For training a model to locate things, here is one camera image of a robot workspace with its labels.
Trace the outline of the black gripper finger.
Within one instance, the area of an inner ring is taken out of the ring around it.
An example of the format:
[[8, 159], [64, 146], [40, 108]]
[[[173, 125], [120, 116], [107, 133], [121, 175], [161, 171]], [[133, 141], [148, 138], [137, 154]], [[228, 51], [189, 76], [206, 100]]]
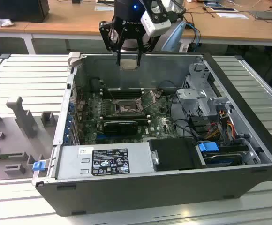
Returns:
[[[113, 21], [101, 21], [99, 24], [99, 31], [106, 46], [106, 49], [117, 53], [116, 64], [119, 66], [121, 64], [121, 48], [126, 39], [127, 27], [119, 25], [118, 23], [115, 23]], [[111, 34], [113, 31], [117, 32], [117, 39], [115, 41], [111, 39]]]
[[157, 42], [159, 41], [161, 35], [150, 37], [147, 43], [143, 42], [143, 37], [146, 34], [145, 29], [140, 29], [137, 32], [137, 45], [138, 45], [138, 54], [137, 54], [137, 66], [140, 66], [141, 56], [146, 52], [152, 52], [155, 48]]

